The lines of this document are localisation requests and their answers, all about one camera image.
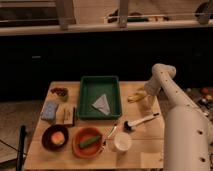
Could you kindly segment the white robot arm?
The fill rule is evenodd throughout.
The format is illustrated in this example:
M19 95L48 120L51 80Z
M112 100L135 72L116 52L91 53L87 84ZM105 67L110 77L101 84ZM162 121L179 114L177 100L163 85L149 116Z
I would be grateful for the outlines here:
M148 95L164 90L171 109L164 116L163 171L211 171L209 144L213 140L210 120L174 82L176 68L157 63L144 85Z

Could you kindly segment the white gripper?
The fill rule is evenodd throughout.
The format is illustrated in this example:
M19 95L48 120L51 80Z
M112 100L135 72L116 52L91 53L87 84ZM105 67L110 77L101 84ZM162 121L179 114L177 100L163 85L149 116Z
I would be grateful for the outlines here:
M150 78L144 85L144 90L152 96L157 96L161 90L160 83L155 78Z

